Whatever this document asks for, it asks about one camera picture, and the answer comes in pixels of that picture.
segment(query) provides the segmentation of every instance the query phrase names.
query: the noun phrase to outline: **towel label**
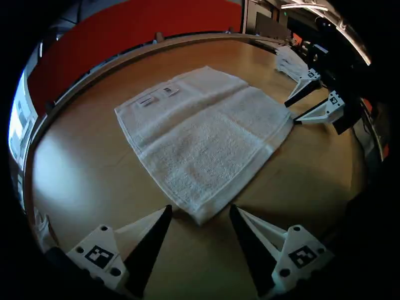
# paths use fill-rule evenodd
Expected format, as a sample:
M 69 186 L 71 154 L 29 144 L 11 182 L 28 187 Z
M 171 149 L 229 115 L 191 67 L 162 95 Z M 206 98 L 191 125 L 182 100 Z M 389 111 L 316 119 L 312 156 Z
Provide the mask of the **towel label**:
M 150 104 L 152 104 L 156 99 L 152 95 L 146 95 L 143 98 L 137 100 L 137 103 L 140 107 L 144 108 Z
M 179 91 L 179 88 L 175 84 L 169 84 L 160 89 L 161 94 L 165 97 L 175 95 Z

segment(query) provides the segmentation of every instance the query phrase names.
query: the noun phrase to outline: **screw hole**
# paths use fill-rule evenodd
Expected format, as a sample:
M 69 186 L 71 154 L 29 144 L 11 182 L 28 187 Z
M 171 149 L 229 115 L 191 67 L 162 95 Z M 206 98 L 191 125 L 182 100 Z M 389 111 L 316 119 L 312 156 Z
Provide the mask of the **screw hole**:
M 110 270 L 109 273 L 110 273 L 112 276 L 115 276 L 115 277 L 121 275 L 120 269 L 118 269 L 118 268 L 116 268 L 116 267 L 111 268 L 111 270 Z
M 288 277 L 291 274 L 291 271 L 289 269 L 282 269 L 279 271 L 279 275 L 281 277 Z

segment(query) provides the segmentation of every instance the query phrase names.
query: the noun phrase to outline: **white towel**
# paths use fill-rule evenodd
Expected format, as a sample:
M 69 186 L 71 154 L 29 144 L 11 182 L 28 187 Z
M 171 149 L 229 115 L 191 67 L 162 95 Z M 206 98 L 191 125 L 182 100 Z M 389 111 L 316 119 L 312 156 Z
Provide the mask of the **white towel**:
M 295 82 L 300 76 L 307 74 L 309 68 L 307 64 L 288 46 L 276 49 L 276 69 L 285 73 Z
M 199 225 L 250 181 L 293 125 L 284 105 L 208 66 L 145 90 L 115 113 L 149 174 Z

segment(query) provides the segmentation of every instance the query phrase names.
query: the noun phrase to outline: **red panel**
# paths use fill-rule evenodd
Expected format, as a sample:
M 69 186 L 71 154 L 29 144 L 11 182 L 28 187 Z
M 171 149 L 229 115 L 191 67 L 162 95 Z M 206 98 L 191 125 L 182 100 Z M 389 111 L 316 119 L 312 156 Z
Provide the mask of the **red panel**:
M 83 20 L 55 42 L 27 83 L 39 116 L 81 75 L 126 49 L 165 37 L 196 32 L 240 30 L 242 8 L 226 0 L 130 0 Z

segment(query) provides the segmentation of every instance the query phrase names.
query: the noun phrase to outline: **black cable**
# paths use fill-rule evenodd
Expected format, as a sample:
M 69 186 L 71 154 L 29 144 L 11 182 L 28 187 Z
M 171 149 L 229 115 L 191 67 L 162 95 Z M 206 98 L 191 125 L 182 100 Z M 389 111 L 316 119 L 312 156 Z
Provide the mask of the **black cable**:
M 82 20 L 82 3 L 83 2 L 84 2 L 84 0 L 79 1 L 78 10 L 76 12 L 76 23 L 79 23 Z
M 60 16 L 59 18 L 60 18 L 61 20 L 70 22 L 70 23 L 72 23 L 72 24 L 75 24 L 75 25 L 77 24 L 77 23 L 75 23 L 74 21 L 68 20 L 67 18 L 65 18 L 65 17 L 63 17 L 63 16 Z

